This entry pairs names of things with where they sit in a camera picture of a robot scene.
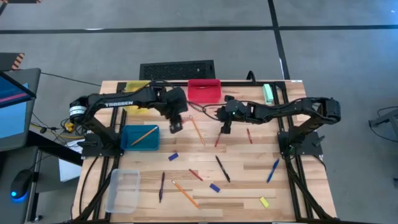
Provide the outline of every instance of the wooden tabletop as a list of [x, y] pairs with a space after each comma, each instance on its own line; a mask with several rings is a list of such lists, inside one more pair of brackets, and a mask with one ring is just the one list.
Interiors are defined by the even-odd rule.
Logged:
[[[104, 81], [101, 93], [115, 93], [118, 81]], [[286, 81], [289, 100], [305, 96], [301, 81]], [[260, 86], [223, 87], [224, 95], [233, 95], [237, 100], [251, 100], [264, 103]], [[109, 126], [112, 109], [97, 112], [96, 118]], [[294, 221], [294, 210], [290, 194], [287, 171], [283, 160], [279, 163], [272, 180], [266, 183], [272, 165], [280, 157], [276, 134], [279, 131], [276, 119], [269, 123], [256, 125], [233, 123], [231, 134], [221, 135], [217, 147], [214, 143], [222, 127], [221, 122], [213, 121], [204, 114], [189, 108], [182, 113], [183, 118], [192, 115], [201, 131], [204, 146], [191, 122], [183, 125], [183, 130], [170, 134], [169, 121], [152, 109], [144, 115], [127, 116], [126, 124], [157, 124], [160, 128], [160, 148], [154, 152], [126, 151], [120, 159], [120, 169], [135, 169], [141, 174], [138, 208], [130, 214], [113, 213], [111, 222], [271, 222]], [[293, 116], [294, 124], [300, 125], [307, 116]], [[253, 144], [250, 144], [246, 128], [249, 128]], [[169, 161], [168, 157], [178, 152], [179, 157]], [[228, 183], [215, 156], [218, 156], [231, 178]], [[312, 156], [302, 156], [303, 168], [309, 191], [331, 216], [336, 216], [335, 207], [323, 166]], [[83, 193], [85, 208], [98, 188], [102, 158], [93, 166]], [[78, 203], [83, 179], [93, 158], [83, 163], [80, 181], [75, 195], [73, 216], [78, 215]], [[192, 175], [194, 170], [203, 182]], [[162, 173], [165, 172], [164, 194], [159, 203], [159, 189]], [[197, 209], [183, 193], [171, 182], [175, 180], [196, 201]], [[221, 191], [216, 193], [209, 188], [217, 185]], [[298, 199], [301, 214], [305, 217], [305, 207], [299, 189]], [[104, 217], [104, 208], [108, 192], [101, 203], [100, 218]], [[264, 208], [260, 197], [266, 198], [268, 208]]]

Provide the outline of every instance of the white paper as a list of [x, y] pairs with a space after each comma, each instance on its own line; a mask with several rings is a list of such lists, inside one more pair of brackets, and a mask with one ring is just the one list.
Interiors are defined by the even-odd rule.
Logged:
[[[75, 152], [79, 152], [81, 154], [82, 147], [78, 146], [77, 143], [84, 141], [84, 139], [79, 139], [76, 141], [68, 142], [67, 146], [74, 150]], [[81, 166], [72, 164], [70, 162], [58, 159], [60, 164], [60, 180], [62, 182], [72, 180], [76, 177], [80, 176], [81, 173]]]

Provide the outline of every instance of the computer mouse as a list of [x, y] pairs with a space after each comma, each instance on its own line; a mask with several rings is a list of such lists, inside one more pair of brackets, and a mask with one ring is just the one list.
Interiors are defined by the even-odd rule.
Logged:
[[33, 172], [30, 169], [19, 171], [11, 183], [11, 197], [19, 199], [24, 196], [32, 180]]

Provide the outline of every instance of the gray floor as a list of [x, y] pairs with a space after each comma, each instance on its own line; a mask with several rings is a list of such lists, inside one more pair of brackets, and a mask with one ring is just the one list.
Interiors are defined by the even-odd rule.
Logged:
[[[396, 1], [274, 0], [280, 26], [381, 25], [398, 23]], [[260, 0], [45, 0], [10, 4], [4, 29], [90, 29], [173, 26], [270, 26]], [[398, 105], [398, 30], [282, 31], [291, 79], [303, 80], [308, 96], [340, 101], [342, 120], [320, 130], [328, 178], [343, 220], [396, 223], [397, 145], [375, 136], [368, 120], [378, 108]], [[273, 31], [168, 32], [145, 34], [0, 35], [0, 52], [25, 52], [22, 68], [101, 83], [135, 80], [139, 64], [214, 60], [216, 76], [281, 79]], [[35, 114], [49, 125], [68, 116], [68, 104], [98, 88], [42, 76]], [[388, 125], [377, 128], [395, 138]], [[73, 187], [40, 198], [41, 223], [69, 217]], [[57, 196], [65, 203], [51, 201]]]

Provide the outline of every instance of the red tray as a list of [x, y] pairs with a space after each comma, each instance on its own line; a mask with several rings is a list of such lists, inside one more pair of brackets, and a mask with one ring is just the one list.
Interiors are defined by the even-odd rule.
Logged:
[[221, 82], [218, 79], [190, 79], [188, 99], [194, 103], [218, 103], [221, 99]]

